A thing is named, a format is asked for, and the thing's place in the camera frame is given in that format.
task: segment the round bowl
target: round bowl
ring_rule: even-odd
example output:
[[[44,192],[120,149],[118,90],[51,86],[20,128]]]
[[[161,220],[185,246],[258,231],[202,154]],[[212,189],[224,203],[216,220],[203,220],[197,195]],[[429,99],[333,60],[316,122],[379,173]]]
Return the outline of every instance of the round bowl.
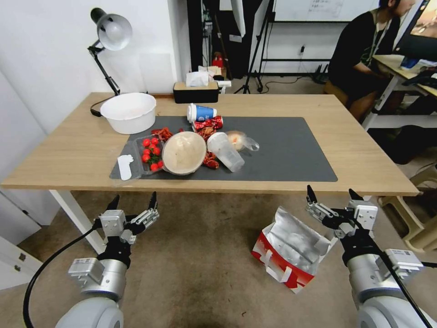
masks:
[[[122,134],[147,130],[155,123],[156,100],[146,93],[125,93],[102,105],[100,113],[111,127]]]
[[[177,133],[164,145],[164,169],[176,175],[193,173],[202,165],[205,155],[206,143],[201,136],[190,131]]]

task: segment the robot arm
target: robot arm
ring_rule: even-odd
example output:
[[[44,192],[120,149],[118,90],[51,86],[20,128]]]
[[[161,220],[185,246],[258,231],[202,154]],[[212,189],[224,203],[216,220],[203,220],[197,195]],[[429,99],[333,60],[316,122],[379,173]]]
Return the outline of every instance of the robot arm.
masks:
[[[137,235],[159,218],[156,192],[149,208],[141,214],[126,216],[117,210],[117,196],[99,216],[106,250],[97,258],[77,258],[68,274],[75,279],[81,293],[90,298],[73,306],[58,322],[56,328],[122,328],[123,313],[118,302],[126,286],[126,271],[130,266],[131,245]]]
[[[343,209],[318,203],[308,186],[306,210],[324,226],[334,230],[345,250],[354,301],[359,309],[358,327],[437,327],[416,305],[403,285],[423,264],[411,251],[382,251],[373,240],[372,228],[378,208],[353,190]]]

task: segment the floor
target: floor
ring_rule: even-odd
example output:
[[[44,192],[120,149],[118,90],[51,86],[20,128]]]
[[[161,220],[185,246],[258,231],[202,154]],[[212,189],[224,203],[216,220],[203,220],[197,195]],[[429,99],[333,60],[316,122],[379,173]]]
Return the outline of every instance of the floor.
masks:
[[[265,77],[264,82],[295,78]],[[236,90],[243,81],[233,81]],[[309,79],[295,84],[269,84],[271,93],[321,93]],[[431,149],[401,169],[415,174],[435,160]],[[76,192],[90,218],[99,215],[114,197],[111,192]],[[127,214],[147,206],[149,194],[125,192],[119,208]],[[322,195],[328,206],[345,206],[347,196]],[[353,327],[356,309],[348,270],[337,244],[319,267],[316,278],[298,295],[265,273],[250,251],[261,229],[273,219],[279,205],[324,232],[305,212],[305,195],[158,194],[158,222],[141,234],[132,247],[132,264],[121,309],[125,327]],[[52,225],[19,246],[41,260],[77,237],[78,231],[60,211]],[[380,211],[375,226],[381,248],[405,248],[398,233]],[[31,299],[35,327],[54,327],[59,318],[82,299],[66,272],[76,257],[91,257],[86,241],[65,251],[50,264],[36,283]],[[437,262],[437,252],[418,254]],[[437,271],[425,269],[408,290],[428,313],[436,313]],[[25,285],[0,291],[3,327],[23,327],[21,311]]]

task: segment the computer monitor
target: computer monitor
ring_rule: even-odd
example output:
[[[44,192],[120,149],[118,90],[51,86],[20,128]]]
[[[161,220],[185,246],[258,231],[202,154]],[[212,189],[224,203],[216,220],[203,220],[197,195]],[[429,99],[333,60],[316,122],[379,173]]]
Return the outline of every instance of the computer monitor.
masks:
[[[425,0],[394,53],[437,62],[437,0]]]

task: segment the black t-shirt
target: black t-shirt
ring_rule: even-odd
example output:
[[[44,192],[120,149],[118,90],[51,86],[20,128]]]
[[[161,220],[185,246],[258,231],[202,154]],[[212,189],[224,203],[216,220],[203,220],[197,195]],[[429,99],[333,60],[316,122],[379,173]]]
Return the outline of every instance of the black t-shirt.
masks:
[[[393,44],[399,31],[400,18],[394,17],[375,53],[378,55],[391,54]],[[371,51],[378,43],[383,33],[376,33],[374,14],[370,11],[359,15],[350,22],[342,31],[337,42],[334,55],[329,64],[330,79],[348,74],[353,66],[362,62],[370,69],[377,71],[371,63]]]

